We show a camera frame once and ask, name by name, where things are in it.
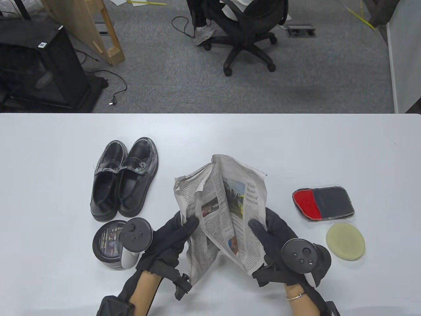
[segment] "newspaper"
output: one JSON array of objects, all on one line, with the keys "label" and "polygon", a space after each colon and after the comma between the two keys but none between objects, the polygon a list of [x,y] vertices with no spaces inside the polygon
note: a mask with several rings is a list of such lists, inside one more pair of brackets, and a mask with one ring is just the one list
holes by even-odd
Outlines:
[{"label": "newspaper", "polygon": [[212,162],[176,179],[174,194],[181,220],[196,215],[200,224],[187,241],[190,281],[196,284],[222,251],[248,275],[264,263],[264,250],[247,225],[266,227],[266,174],[233,157],[213,155]]}]

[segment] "sneaker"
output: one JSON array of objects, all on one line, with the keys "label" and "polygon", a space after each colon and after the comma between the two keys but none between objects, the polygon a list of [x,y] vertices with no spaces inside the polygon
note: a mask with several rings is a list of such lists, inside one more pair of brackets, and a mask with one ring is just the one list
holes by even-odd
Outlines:
[{"label": "sneaker", "polygon": [[195,38],[194,43],[196,46],[199,46],[205,40],[211,38],[211,36],[215,33],[215,29],[212,26],[205,25],[203,27],[196,27],[195,28]]}]

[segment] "bracelet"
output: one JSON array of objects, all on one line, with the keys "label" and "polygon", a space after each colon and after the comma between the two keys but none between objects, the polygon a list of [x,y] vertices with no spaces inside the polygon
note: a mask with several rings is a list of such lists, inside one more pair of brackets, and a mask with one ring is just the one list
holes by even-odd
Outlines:
[{"label": "bracelet", "polygon": [[293,300],[296,300],[297,298],[301,298],[301,297],[303,297],[304,296],[304,294],[306,294],[305,292],[302,292],[302,293],[298,293],[298,296],[295,296],[295,297],[292,297],[292,298],[285,298],[285,300],[287,300],[287,301],[293,301]]}]

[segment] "black leather shoe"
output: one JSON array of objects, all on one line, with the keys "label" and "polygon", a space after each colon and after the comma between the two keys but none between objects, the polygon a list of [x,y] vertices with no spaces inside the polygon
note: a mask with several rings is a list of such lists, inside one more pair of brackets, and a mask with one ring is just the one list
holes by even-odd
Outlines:
[{"label": "black leather shoe", "polygon": [[93,178],[91,213],[99,222],[112,220],[120,207],[117,196],[120,168],[127,157],[126,146],[113,140],[102,153]]},{"label": "black leather shoe", "polygon": [[136,140],[121,166],[118,188],[120,214],[135,217],[142,210],[149,186],[158,170],[158,153],[152,139]]}]

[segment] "gray carpet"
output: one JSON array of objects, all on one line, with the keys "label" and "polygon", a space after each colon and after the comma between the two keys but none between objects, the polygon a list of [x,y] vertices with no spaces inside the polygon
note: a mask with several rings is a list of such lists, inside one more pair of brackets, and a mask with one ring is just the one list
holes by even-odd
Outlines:
[{"label": "gray carpet", "polygon": [[[128,91],[117,96],[117,105],[108,105],[123,84],[103,73],[110,87],[95,112],[393,112],[386,43],[379,32],[373,32],[336,0],[290,0],[293,20],[289,23],[311,23],[317,38],[290,39],[276,27],[277,45],[268,40],[259,44],[274,60],[276,72],[268,72],[263,62],[242,52],[229,78],[222,71],[229,47],[213,46],[205,51],[172,28],[173,17],[189,17],[185,0],[160,0],[168,5],[137,8],[104,1],[126,61],[111,67],[88,59],[84,67],[117,72],[127,81]],[[358,0],[344,2],[359,10]],[[176,21],[178,27],[183,24],[182,19]],[[192,32],[191,25],[187,31]],[[72,41],[76,48],[93,54]]]}]

